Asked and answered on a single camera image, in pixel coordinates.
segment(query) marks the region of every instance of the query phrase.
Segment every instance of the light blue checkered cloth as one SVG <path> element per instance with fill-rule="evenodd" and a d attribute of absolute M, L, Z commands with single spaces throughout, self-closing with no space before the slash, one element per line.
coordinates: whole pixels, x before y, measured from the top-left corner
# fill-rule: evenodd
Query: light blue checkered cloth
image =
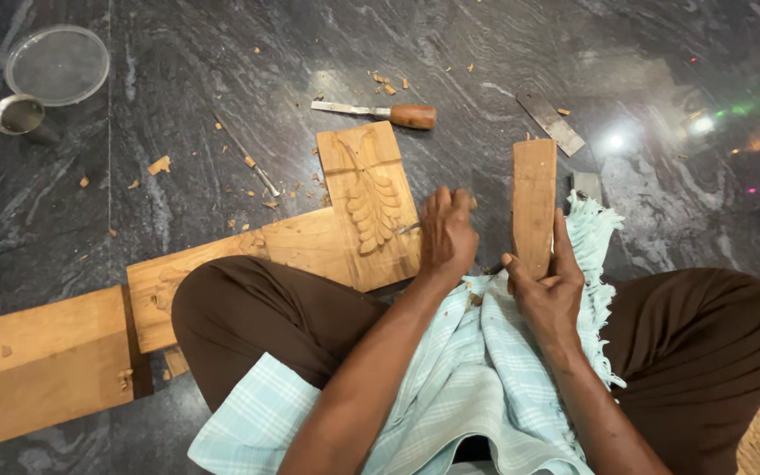
<path fill-rule="evenodd" d="M 585 273 L 577 330 L 606 384 L 599 329 L 614 296 L 602 284 L 603 259 L 622 220 L 572 192 L 568 233 Z M 433 317 L 416 350 L 365 474 L 444 474 L 463 438 L 489 438 L 504 475 L 537 470 L 590 474 L 530 329 L 506 291 L 507 273 L 465 277 Z M 482 298 L 472 305 L 470 294 Z M 218 474 L 276 473 L 320 391 L 268 353 L 198 433 L 188 455 Z"/>

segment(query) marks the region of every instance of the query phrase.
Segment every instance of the hand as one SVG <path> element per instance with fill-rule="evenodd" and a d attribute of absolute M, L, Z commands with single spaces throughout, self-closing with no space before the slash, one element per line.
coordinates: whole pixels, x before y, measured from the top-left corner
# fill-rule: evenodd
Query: hand
<path fill-rule="evenodd" d="M 501 261 L 509 272 L 509 293 L 527 318 L 544 355 L 552 359 L 571 351 L 581 352 L 577 315 L 585 276 L 574 257 L 562 210 L 555 210 L 553 254 L 545 278 L 533 281 L 525 263 L 512 254 L 503 254 Z"/>
<path fill-rule="evenodd" d="M 480 235 L 470 223 L 471 195 L 442 186 L 421 207 L 419 275 L 455 286 L 474 264 Z"/>

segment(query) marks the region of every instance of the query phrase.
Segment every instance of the chisel blade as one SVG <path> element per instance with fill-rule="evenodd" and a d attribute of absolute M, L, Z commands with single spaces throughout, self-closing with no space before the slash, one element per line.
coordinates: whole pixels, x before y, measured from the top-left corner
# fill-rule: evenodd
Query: chisel blade
<path fill-rule="evenodd" d="M 515 96 L 524 109 L 533 116 L 535 122 L 541 125 L 541 128 L 554 139 L 559 148 L 565 152 L 565 155 L 571 157 L 577 150 L 585 145 L 579 135 L 567 125 L 565 119 L 559 115 L 543 97 L 529 89 L 522 89 Z"/>
<path fill-rule="evenodd" d="M 370 114 L 372 113 L 371 109 L 369 107 L 357 107 L 357 106 L 351 106 L 350 104 L 339 104 L 336 102 L 321 102 L 321 101 L 313 101 L 310 103 L 311 109 L 316 109 L 318 111 L 331 111 L 334 113 L 345 113 L 345 114 Z"/>

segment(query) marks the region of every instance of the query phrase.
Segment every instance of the dark brown trousers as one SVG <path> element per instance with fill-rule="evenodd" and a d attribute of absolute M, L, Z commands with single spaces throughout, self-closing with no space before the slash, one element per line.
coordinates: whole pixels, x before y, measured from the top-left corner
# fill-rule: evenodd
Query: dark brown trousers
<path fill-rule="evenodd" d="M 760 281 L 690 269 L 617 292 L 600 337 L 628 384 L 612 391 L 621 409 L 674 473 L 735 473 L 735 448 L 760 405 Z M 172 324 L 215 411 L 266 351 L 323 388 L 386 308 L 322 277 L 237 256 L 184 279 Z M 487 457 L 481 443 L 460 451 L 483 448 Z"/>

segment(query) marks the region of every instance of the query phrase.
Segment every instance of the carving tool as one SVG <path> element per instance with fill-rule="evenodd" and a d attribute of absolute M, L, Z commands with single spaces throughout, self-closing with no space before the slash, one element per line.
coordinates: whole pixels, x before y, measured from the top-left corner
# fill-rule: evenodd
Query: carving tool
<path fill-rule="evenodd" d="M 476 209 L 477 209 L 477 199 L 472 196 L 471 197 L 470 211 L 473 211 L 473 210 L 476 210 Z M 417 221 L 415 224 L 410 224 L 409 226 L 401 227 L 398 230 L 398 234 L 403 234 L 405 232 L 410 232 L 410 231 L 412 231 L 413 229 L 415 229 L 417 227 L 421 227 L 421 221 Z"/>
<path fill-rule="evenodd" d="M 377 120 L 387 120 L 395 125 L 430 130 L 436 125 L 436 107 L 397 104 L 391 107 L 359 107 L 336 102 L 313 101 L 310 104 L 317 111 L 330 111 L 355 116 L 374 116 Z"/>
<path fill-rule="evenodd" d="M 559 148 L 568 157 L 571 157 L 585 145 L 585 141 L 574 132 L 570 125 L 567 125 L 565 119 L 537 93 L 529 89 L 522 89 L 515 96 L 515 100 L 533 116 L 535 122 L 541 125 L 541 128 L 555 140 Z"/>
<path fill-rule="evenodd" d="M 216 112 L 216 110 L 213 111 L 213 115 L 216 117 L 216 122 L 221 124 L 222 128 L 225 129 L 225 132 L 227 132 L 227 135 L 230 135 L 230 137 L 233 139 L 233 143 L 237 144 L 239 147 L 239 150 L 242 152 L 242 155 L 245 156 L 245 164 L 248 165 L 248 167 L 251 167 L 252 170 L 254 170 L 255 173 L 257 173 L 257 176 L 260 178 L 260 181 L 263 182 L 263 184 L 266 186 L 267 189 L 269 189 L 269 193 L 272 194 L 274 198 L 277 198 L 280 196 L 280 191 L 274 187 L 271 180 L 269 180 L 269 175 L 266 174 L 266 172 L 263 171 L 262 168 L 257 165 L 257 162 L 254 161 L 253 158 L 251 158 L 251 154 L 248 153 L 248 150 L 245 150 L 245 147 L 242 146 L 242 144 L 239 143 L 239 139 L 237 139 L 236 135 L 233 135 L 233 132 L 230 132 L 230 127 L 227 126 L 227 123 L 225 122 L 225 119 L 221 118 L 219 113 Z"/>

